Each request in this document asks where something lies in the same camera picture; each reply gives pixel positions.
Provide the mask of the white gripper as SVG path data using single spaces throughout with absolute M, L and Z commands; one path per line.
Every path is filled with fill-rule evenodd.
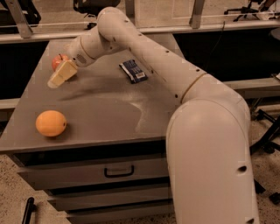
M 95 62 L 83 49 L 81 37 L 77 37 L 70 42 L 67 47 L 67 57 L 70 60 L 61 61 L 55 72 L 51 75 L 47 82 L 49 88 L 58 88 L 65 81 L 77 74 L 78 67 L 88 67 Z

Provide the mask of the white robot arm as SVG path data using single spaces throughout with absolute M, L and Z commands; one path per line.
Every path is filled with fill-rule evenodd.
M 56 88 L 100 57 L 129 50 L 180 105 L 166 131 L 166 157 L 177 224 L 260 224 L 245 100 L 211 74 L 144 36 L 115 7 L 76 38 L 48 81 Z

